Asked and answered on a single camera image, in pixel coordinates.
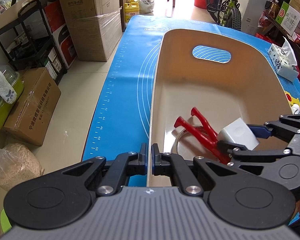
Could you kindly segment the white power adapter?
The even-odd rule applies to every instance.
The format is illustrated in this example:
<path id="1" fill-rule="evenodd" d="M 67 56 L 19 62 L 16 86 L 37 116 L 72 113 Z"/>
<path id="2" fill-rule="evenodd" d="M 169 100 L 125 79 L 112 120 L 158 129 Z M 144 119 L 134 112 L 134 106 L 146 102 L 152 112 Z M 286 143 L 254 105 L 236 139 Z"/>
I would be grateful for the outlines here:
<path id="1" fill-rule="evenodd" d="M 221 129 L 217 139 L 218 141 L 244 145 L 249 150 L 255 149 L 260 143 L 242 118 L 236 119 Z"/>

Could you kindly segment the red plastic clamp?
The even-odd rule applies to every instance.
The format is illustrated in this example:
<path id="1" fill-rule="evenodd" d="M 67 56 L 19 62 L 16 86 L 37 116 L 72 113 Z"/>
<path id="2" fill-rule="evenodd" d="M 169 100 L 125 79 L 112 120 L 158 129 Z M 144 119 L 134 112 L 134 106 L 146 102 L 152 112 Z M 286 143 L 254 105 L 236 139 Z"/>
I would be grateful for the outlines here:
<path id="1" fill-rule="evenodd" d="M 200 144 L 211 154 L 213 154 L 221 163 L 227 164 L 230 162 L 230 157 L 218 149 L 218 133 L 212 128 L 207 119 L 196 107 L 191 109 L 191 115 L 198 118 L 201 126 L 193 126 L 184 118 L 179 116 L 174 123 L 174 127 L 183 127 L 185 132 L 189 132 L 192 136 L 194 136 L 200 142 Z"/>

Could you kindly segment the beige plastic storage bin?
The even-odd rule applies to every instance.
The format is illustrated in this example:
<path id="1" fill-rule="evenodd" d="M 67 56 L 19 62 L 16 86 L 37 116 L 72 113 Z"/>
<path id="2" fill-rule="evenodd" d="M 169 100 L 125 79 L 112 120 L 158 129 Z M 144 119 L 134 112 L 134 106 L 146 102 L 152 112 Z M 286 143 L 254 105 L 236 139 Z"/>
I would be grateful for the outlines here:
<path id="1" fill-rule="evenodd" d="M 215 131 L 238 118 L 261 125 L 292 112 L 266 53 L 231 37 L 173 29 L 159 51 L 149 142 L 169 152 L 179 133 L 178 117 L 199 124 L 192 108 Z"/>

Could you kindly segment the white pill bottle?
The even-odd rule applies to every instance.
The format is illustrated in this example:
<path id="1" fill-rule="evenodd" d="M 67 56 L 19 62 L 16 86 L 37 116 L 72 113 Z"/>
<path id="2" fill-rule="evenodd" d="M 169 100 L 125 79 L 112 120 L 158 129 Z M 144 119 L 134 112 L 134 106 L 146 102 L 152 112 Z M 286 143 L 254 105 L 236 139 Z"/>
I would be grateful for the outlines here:
<path id="1" fill-rule="evenodd" d="M 300 114 L 300 106 L 298 104 L 293 104 L 291 110 L 293 114 Z"/>

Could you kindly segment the yellow toy gun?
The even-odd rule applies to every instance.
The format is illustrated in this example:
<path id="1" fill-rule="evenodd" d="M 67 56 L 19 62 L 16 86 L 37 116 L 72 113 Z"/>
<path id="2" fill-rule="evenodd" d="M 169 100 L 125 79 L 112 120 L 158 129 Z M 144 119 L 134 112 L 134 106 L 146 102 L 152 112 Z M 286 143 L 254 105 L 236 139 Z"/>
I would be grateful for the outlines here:
<path id="1" fill-rule="evenodd" d="M 286 98 L 288 100 L 288 103 L 289 103 L 290 107 L 293 104 L 298 104 L 300 106 L 300 100 L 298 98 L 295 98 L 295 97 L 291 96 L 291 94 L 287 91 L 285 91 L 285 95 L 286 95 Z"/>

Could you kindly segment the bag of grain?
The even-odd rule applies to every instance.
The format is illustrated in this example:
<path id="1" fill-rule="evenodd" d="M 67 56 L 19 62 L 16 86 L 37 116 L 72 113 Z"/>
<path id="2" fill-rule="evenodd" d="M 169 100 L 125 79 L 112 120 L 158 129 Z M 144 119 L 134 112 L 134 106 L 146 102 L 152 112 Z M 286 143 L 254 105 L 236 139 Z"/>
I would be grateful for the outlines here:
<path id="1" fill-rule="evenodd" d="M 0 149 L 0 187 L 9 191 L 16 185 L 42 176 L 36 156 L 23 144 L 8 144 Z"/>

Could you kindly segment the white tissue box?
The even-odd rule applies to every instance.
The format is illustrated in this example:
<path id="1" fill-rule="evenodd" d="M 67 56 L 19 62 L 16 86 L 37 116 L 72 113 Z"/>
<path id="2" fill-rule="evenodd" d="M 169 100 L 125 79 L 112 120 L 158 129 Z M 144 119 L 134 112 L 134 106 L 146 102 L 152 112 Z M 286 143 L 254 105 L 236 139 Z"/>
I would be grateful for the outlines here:
<path id="1" fill-rule="evenodd" d="M 268 55 L 275 67 L 277 75 L 293 82 L 299 75 L 297 60 L 292 46 L 285 38 L 283 46 L 272 44 L 268 49 Z"/>

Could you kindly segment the brown cardboard box on floor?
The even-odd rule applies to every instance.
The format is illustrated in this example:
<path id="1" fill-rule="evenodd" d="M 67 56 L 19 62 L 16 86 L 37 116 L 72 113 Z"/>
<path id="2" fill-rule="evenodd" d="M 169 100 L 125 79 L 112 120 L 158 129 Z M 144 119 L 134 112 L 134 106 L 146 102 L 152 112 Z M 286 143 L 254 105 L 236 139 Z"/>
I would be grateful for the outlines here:
<path id="1" fill-rule="evenodd" d="M 20 74 L 24 90 L 2 130 L 20 141 L 42 146 L 61 91 L 46 68 Z"/>

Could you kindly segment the blue silicone mat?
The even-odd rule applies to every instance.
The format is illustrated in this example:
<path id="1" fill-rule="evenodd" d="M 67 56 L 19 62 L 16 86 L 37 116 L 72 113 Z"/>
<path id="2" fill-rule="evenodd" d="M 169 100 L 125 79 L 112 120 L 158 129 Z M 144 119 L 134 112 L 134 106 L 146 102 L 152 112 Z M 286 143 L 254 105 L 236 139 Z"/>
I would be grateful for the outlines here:
<path id="1" fill-rule="evenodd" d="M 138 16 L 119 43 L 91 121 L 83 159 L 136 150 L 149 142 L 152 94 L 163 36 L 173 29 L 205 31 L 246 42 L 266 53 L 269 43 L 215 24 Z M 277 75 L 284 92 L 300 94 L 300 83 Z"/>

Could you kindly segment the green plastic container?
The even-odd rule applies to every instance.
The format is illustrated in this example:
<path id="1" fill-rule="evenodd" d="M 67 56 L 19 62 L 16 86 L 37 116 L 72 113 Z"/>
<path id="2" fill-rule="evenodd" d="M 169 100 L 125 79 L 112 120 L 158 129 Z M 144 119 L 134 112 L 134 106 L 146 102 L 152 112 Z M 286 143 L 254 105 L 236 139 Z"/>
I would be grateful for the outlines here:
<path id="1" fill-rule="evenodd" d="M 0 130 L 23 90 L 20 73 L 8 65 L 0 66 Z"/>

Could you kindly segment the green black bicycle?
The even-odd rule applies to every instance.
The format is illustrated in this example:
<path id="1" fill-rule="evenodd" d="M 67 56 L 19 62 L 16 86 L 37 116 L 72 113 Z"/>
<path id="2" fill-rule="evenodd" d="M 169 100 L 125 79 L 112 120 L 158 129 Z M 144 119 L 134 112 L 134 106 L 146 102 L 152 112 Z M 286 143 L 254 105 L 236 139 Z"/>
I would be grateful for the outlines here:
<path id="1" fill-rule="evenodd" d="M 206 0 L 206 9 L 217 25 L 241 31 L 242 16 L 238 0 Z"/>

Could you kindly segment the black metal shelf rack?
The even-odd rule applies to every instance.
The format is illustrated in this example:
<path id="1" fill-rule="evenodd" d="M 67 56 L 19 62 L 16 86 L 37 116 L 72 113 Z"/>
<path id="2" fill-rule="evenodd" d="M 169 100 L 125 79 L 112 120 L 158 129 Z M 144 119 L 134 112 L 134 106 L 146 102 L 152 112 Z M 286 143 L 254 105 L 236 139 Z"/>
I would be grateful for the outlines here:
<path id="1" fill-rule="evenodd" d="M 0 48 L 15 71 L 45 67 L 56 83 L 67 73 L 39 0 L 27 2 L 0 28 Z"/>

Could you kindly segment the yellow oil jug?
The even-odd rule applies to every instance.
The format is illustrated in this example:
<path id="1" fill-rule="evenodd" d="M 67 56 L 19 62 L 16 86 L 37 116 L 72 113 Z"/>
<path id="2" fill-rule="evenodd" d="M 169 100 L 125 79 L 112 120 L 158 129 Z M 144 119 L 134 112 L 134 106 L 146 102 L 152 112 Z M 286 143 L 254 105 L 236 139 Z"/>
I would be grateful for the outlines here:
<path id="1" fill-rule="evenodd" d="M 124 5 L 124 13 L 125 13 L 125 24 L 128 24 L 130 19 L 138 15 L 140 12 L 139 8 L 139 0 L 129 0 L 128 3 Z"/>

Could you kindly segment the large cardboard box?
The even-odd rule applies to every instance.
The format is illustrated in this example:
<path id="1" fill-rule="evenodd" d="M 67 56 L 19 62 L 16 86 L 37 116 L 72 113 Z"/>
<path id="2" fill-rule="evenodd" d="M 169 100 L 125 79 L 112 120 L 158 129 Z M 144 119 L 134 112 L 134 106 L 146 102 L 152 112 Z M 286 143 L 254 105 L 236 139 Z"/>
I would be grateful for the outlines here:
<path id="1" fill-rule="evenodd" d="M 106 62 L 119 42 L 119 0 L 59 0 L 81 61 Z"/>

